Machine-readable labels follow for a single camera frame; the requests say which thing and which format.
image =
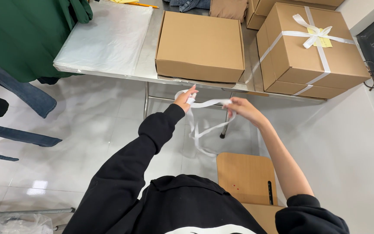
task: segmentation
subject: white ribbon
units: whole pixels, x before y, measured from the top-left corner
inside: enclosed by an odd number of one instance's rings
[[[313,87],[311,84],[319,81],[320,79],[324,78],[325,76],[327,76],[328,74],[331,73],[330,67],[329,67],[328,62],[327,62],[327,58],[325,57],[323,47],[321,46],[321,42],[319,40],[320,37],[328,38],[330,40],[334,40],[334,41],[337,41],[337,42],[342,42],[342,43],[355,45],[355,42],[353,40],[348,40],[348,39],[344,39],[344,38],[340,38],[340,37],[327,36],[327,34],[330,32],[332,26],[329,26],[329,27],[327,27],[323,30],[320,30],[314,24],[313,15],[311,14],[310,8],[309,7],[304,7],[304,8],[305,8],[305,12],[307,13],[308,21],[309,21],[310,24],[307,24],[307,22],[301,17],[300,14],[294,15],[293,18],[298,24],[300,24],[300,25],[302,25],[302,26],[304,26],[308,29],[311,29],[312,31],[314,31],[314,33],[300,32],[300,31],[282,31],[278,35],[278,37],[273,41],[272,45],[262,55],[262,57],[260,58],[260,61],[256,64],[256,67],[258,67],[261,64],[261,62],[265,59],[265,57],[273,49],[273,47],[277,44],[277,42],[279,41],[279,39],[281,39],[282,36],[309,37],[309,39],[306,40],[303,44],[303,46],[306,49],[310,48],[316,42],[317,43],[318,54],[319,54],[322,66],[324,68],[324,73],[319,75],[315,79],[305,83],[308,86],[305,87],[303,90],[295,93],[294,95],[299,95],[299,94],[305,92],[306,90]]]
[[[177,92],[175,94],[174,100],[177,99],[177,97],[180,94],[186,93],[187,91],[188,91],[188,89],[181,90],[181,91]],[[198,124],[194,125],[194,116],[193,116],[193,112],[191,111],[192,108],[209,107],[209,106],[212,106],[212,105],[217,104],[217,103],[221,103],[222,105],[228,105],[228,104],[232,103],[232,101],[230,99],[211,99],[211,100],[209,100],[207,102],[195,103],[194,102],[195,101],[194,98],[195,98],[195,95],[190,95],[190,97],[188,98],[188,100],[186,102],[186,103],[190,104],[190,109],[186,113],[186,119],[187,119],[188,124],[190,125],[189,137],[194,140],[194,145],[197,148],[197,150],[199,150],[200,152],[202,152],[203,154],[205,154],[207,156],[216,157],[217,153],[211,152],[208,149],[200,147],[199,138],[202,137],[203,135],[211,132],[212,130],[215,130],[216,128],[224,127],[225,125],[227,125],[230,122],[232,122],[233,119],[235,119],[235,117],[236,117],[236,111],[232,111],[232,118],[230,118],[229,121],[221,123],[221,124],[216,125],[214,127],[211,127],[211,128],[209,128],[207,130],[204,130],[202,133],[199,133],[199,126],[198,126]]]

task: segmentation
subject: clear plastic bag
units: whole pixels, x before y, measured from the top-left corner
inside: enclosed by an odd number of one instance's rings
[[[52,220],[41,214],[0,218],[0,234],[53,234]]]
[[[152,7],[92,1],[93,19],[77,23],[53,61],[62,67],[132,75]]]

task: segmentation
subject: black sleeve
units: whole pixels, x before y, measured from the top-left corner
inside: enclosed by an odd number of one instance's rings
[[[148,116],[139,127],[139,137],[110,157],[92,178],[63,233],[103,234],[118,222],[138,202],[148,164],[183,117],[176,104]]]
[[[275,215],[276,229],[279,234],[285,233],[327,233],[348,234],[346,222],[321,208],[319,201],[307,194],[299,194],[287,200],[288,207]]]

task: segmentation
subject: white graphic print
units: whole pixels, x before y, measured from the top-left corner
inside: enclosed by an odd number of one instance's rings
[[[253,231],[238,225],[227,224],[218,227],[200,228],[194,226],[185,226],[174,231],[169,231],[166,234],[256,234]]]

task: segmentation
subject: pencil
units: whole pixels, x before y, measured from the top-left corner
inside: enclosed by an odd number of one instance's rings
[[[136,6],[143,6],[143,7],[159,8],[159,7],[157,7],[157,6],[147,5],[147,4],[142,4],[142,3],[125,3],[125,4],[136,5]]]

